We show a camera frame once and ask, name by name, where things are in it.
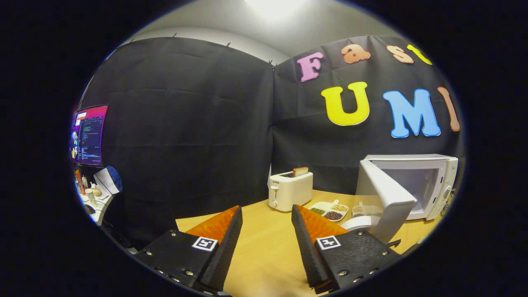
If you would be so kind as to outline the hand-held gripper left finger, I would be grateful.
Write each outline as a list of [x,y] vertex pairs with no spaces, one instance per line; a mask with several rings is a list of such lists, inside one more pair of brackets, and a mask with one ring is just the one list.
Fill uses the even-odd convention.
[[242,225],[236,205],[186,232],[166,231],[135,256],[173,282],[215,295],[223,291]]

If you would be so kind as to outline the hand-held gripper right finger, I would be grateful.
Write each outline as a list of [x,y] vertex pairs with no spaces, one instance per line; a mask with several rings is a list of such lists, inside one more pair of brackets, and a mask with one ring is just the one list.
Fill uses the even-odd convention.
[[301,205],[292,207],[292,224],[317,294],[358,286],[401,258],[367,231],[346,231]]

